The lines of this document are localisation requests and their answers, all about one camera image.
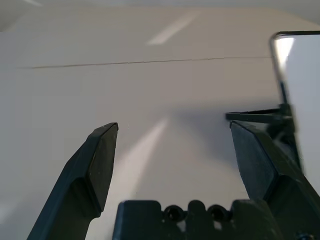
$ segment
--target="white surface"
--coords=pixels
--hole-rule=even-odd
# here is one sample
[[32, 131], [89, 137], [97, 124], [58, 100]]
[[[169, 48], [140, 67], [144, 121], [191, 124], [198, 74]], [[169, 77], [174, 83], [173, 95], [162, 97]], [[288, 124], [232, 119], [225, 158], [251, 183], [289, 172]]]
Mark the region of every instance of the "white surface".
[[[114, 176], [87, 239], [110, 239], [125, 199], [186, 209], [193, 199], [229, 208], [247, 198], [224, 113], [279, 103], [266, 56], [269, 21], [282, 20], [284, 30], [314, 25], [277, 11], [207, 9], [160, 48], [146, 45], [185, 11], [53, 9], [0, 36], [0, 239], [27, 238], [67, 160], [109, 122], [119, 123]], [[232, 31], [214, 19], [223, 16]], [[198, 59], [204, 56], [222, 59]], [[168, 62], [24, 68], [120, 59]]]
[[320, 35], [290, 36], [284, 80], [292, 105], [296, 137], [308, 181], [320, 194]]
[[0, 68], [269, 57], [270, 36], [297, 29], [320, 26], [264, 8], [44, 7], [1, 36]]
[[295, 14], [320, 24], [318, 0], [1, 0], [0, 31], [6, 30], [28, 10], [52, 7], [52, 5], [84, 7], [110, 6], [167, 6], [167, 7], [268, 7]]
[[109, 122], [119, 123], [114, 176], [87, 239], [110, 239], [125, 199], [184, 209], [199, 199], [229, 208], [247, 193], [224, 113], [278, 103], [268, 58], [22, 69], [1, 76], [2, 239], [27, 237], [66, 161], [94, 128]]

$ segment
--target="glossy white object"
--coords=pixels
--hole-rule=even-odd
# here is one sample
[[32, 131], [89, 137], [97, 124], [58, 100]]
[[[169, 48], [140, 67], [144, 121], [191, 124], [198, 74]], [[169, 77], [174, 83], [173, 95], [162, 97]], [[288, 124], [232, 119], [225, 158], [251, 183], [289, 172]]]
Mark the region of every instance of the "glossy white object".
[[305, 176], [320, 194], [320, 34], [281, 36], [275, 42]]

